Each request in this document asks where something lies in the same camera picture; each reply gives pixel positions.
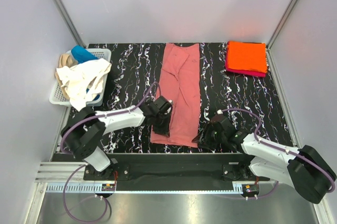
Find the salmon pink t-shirt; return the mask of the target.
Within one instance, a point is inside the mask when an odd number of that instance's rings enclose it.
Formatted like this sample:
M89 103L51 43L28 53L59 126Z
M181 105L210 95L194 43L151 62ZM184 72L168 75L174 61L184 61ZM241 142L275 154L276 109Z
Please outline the salmon pink t-shirt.
M162 95L173 101L170 135L159 135L152 130L151 142L196 148L197 143L192 140L198 134L201 113L198 43L188 47L166 44L159 85Z

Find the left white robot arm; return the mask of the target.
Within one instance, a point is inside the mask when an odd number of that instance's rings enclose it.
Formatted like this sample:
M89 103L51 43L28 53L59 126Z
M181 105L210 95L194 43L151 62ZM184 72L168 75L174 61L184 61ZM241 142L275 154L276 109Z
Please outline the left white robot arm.
M85 161L85 180L111 180L118 176L117 163L98 146L101 138L124 128L151 126L169 136L173 101L160 96L125 109L102 112L84 107L61 131L61 151Z

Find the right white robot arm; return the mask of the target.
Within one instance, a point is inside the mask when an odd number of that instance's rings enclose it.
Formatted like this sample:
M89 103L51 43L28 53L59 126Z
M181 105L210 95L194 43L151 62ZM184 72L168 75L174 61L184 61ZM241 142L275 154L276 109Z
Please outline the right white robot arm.
M226 180L269 178L294 188L313 204L320 203L335 187L335 172L315 148L270 142L245 129L236 129L222 114L213 117L192 142L208 150L223 145L243 154L243 160L238 164L223 166Z

